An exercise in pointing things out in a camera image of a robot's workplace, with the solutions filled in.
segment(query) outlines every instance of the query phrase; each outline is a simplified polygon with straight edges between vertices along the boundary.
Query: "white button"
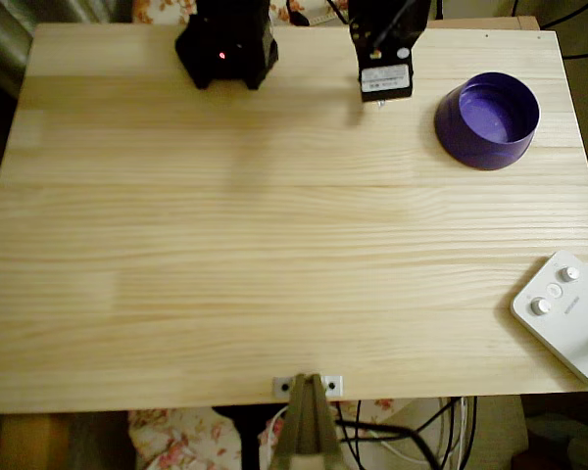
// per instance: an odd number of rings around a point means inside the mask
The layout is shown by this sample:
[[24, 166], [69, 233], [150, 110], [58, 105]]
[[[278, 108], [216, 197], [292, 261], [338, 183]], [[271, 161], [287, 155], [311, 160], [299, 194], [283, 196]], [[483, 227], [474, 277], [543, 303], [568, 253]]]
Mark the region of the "white button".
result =
[[564, 292], [562, 287], [554, 282], [547, 286], [547, 293], [554, 299], [559, 299]]
[[531, 309], [536, 315], [544, 315], [551, 311], [551, 303], [544, 297], [537, 297], [531, 301]]
[[402, 47], [396, 51], [396, 57], [399, 59], [407, 59], [410, 57], [410, 50], [407, 47]]
[[576, 281], [579, 279], [579, 269], [572, 266], [565, 267], [560, 271], [560, 276], [566, 282]]

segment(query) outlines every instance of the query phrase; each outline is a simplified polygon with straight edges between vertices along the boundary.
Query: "black stand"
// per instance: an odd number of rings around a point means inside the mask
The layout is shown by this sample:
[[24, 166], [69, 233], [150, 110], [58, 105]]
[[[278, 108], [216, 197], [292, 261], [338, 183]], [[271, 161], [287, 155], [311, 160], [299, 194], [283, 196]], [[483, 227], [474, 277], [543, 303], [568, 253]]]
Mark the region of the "black stand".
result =
[[259, 440], [266, 423], [283, 407], [282, 404], [249, 404], [215, 406], [214, 411], [233, 421], [242, 444], [242, 470], [259, 470]]

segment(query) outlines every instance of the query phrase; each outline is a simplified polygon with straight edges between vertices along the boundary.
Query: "floral fabric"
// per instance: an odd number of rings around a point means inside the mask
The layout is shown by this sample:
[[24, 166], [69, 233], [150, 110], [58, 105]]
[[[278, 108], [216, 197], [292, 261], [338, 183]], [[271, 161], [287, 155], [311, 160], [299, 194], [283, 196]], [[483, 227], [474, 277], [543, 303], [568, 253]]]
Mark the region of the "floral fabric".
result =
[[[334, 2], [342, 11], [348, 10], [348, 0]], [[325, 0], [291, 0], [292, 11], [303, 13], [308, 20], [322, 17], [332, 10]], [[145, 24], [187, 24], [196, 13], [196, 0], [134, 0], [133, 22]], [[270, 19], [273, 24], [289, 24], [285, 0], [270, 1]]]
[[[378, 399], [362, 402], [361, 419], [380, 423], [400, 410], [402, 400]], [[355, 419], [356, 401], [340, 403], [345, 419]], [[335, 406], [331, 407], [334, 416]], [[274, 424], [272, 446], [284, 420]], [[147, 409], [131, 411], [128, 432], [147, 470], [239, 470], [241, 446], [233, 422], [211, 408]], [[260, 467], [268, 468], [268, 429], [258, 436]]]

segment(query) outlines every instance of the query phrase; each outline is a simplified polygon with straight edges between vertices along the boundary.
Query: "white control panel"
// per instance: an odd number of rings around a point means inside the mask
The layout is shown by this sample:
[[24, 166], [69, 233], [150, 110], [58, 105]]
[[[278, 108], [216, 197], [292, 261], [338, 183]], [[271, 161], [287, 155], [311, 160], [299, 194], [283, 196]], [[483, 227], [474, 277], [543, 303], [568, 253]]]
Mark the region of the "white control panel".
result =
[[555, 253], [512, 301], [512, 313], [588, 381], [588, 265]]

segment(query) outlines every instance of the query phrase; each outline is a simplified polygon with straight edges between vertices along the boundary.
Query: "purple bowl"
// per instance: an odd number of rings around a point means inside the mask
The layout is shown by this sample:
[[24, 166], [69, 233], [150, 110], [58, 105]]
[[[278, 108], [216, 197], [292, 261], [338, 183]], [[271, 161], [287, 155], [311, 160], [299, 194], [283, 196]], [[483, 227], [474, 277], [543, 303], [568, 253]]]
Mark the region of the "purple bowl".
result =
[[442, 146], [463, 164], [499, 169], [525, 153], [540, 118], [536, 97], [504, 73], [474, 76], [445, 96], [435, 112]]

